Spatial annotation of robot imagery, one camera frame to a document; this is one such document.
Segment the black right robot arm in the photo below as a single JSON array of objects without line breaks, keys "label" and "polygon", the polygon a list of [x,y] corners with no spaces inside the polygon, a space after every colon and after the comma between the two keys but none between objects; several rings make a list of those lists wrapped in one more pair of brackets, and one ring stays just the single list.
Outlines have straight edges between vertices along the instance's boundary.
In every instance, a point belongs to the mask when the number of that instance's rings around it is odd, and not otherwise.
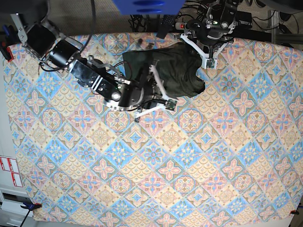
[{"label": "black right robot arm", "polygon": [[6,0],[4,12],[15,26],[14,37],[48,72],[67,71],[82,87],[104,98],[113,111],[133,111],[135,120],[153,111],[174,111],[177,99],[169,96],[151,58],[146,59],[133,79],[116,66],[93,56],[81,56],[85,45],[66,36],[48,19],[46,0]]}]

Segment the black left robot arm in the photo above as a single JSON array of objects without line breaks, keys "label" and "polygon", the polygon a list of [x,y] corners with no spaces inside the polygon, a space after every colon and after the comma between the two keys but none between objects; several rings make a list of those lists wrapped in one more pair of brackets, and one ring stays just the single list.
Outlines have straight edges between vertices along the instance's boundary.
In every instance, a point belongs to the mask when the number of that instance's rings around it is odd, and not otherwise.
[{"label": "black left robot arm", "polygon": [[188,8],[196,8],[198,16],[188,22],[176,22],[176,35],[194,48],[202,59],[202,68],[215,69],[218,56],[227,44],[233,43],[235,29],[251,29],[251,13],[238,11],[240,0],[188,1]]}]

